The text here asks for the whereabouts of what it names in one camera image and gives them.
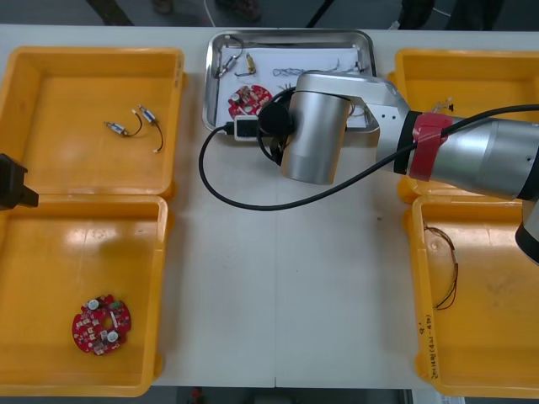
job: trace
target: white table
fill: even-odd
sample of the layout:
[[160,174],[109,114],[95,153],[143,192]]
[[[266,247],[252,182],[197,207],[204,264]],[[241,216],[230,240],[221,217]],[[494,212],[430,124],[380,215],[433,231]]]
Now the white table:
[[[0,72],[20,45],[176,46],[185,53],[158,385],[423,388],[398,177],[377,173],[292,211],[256,213],[214,199],[196,158],[207,43],[219,29],[0,25]],[[403,47],[539,50],[537,33],[366,31],[381,75]],[[336,182],[374,162],[349,136]],[[210,181],[230,198],[276,204],[323,188],[282,178],[252,146],[216,139]]]

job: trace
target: orange bin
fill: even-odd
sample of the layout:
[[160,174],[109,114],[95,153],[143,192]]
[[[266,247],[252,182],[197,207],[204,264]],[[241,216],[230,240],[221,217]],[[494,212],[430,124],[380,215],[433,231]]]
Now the orange bin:
[[[184,57],[169,48],[22,47],[0,90],[0,150],[28,168],[38,194],[157,194],[173,190]],[[131,112],[150,109],[164,136]]]
[[[156,354],[168,207],[184,82],[168,48],[23,47],[0,89],[0,151],[27,169],[38,208],[0,212],[0,396],[139,396]],[[132,110],[156,126],[136,130]],[[128,306],[127,342],[78,349],[81,305],[113,295]]]
[[[405,217],[418,374],[449,396],[539,397],[539,270],[518,248],[518,202],[423,196]],[[453,305],[435,307],[458,278]]]
[[[539,104],[539,52],[402,49],[395,64],[389,79],[415,111],[430,112],[448,98],[454,111],[439,112],[462,118],[508,105]],[[539,122],[539,113],[500,118]],[[407,202],[424,194],[474,195],[408,177],[403,177],[398,191]]]
[[[139,396],[156,356],[168,208],[158,196],[40,196],[0,214],[0,396]],[[71,325],[112,294],[132,315],[127,342],[84,353]]]

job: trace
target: red tape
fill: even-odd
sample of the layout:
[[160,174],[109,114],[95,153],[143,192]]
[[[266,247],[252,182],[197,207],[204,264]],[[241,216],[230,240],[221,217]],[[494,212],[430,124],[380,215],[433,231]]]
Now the red tape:
[[414,125],[414,139],[418,144],[415,149],[410,177],[429,181],[435,166],[440,146],[446,141],[441,137],[441,130],[450,126],[453,119],[443,114],[421,114]]

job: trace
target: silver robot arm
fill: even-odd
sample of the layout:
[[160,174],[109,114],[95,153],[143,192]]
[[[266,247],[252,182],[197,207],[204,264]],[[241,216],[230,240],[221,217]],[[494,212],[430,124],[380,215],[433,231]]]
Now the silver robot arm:
[[[343,73],[305,73],[291,99],[295,130],[281,164],[284,176],[308,183],[333,182],[350,105],[366,107],[380,127],[377,161],[413,142],[412,129],[420,113],[410,110],[391,83]],[[453,123],[461,120],[452,119]],[[539,264],[538,151],[539,124],[481,120],[447,138],[431,179],[474,193],[523,199],[524,217],[516,241]],[[413,158],[411,151],[385,169],[409,173]]]

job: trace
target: handwritten label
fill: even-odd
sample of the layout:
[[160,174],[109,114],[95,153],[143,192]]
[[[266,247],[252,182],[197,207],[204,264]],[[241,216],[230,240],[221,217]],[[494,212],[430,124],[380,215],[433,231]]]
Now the handwritten label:
[[438,358],[436,354],[435,337],[432,333],[432,316],[427,314],[425,316],[425,322],[419,323],[419,334],[428,338],[429,342],[429,362],[430,362],[430,379],[436,380],[439,378],[438,374]]

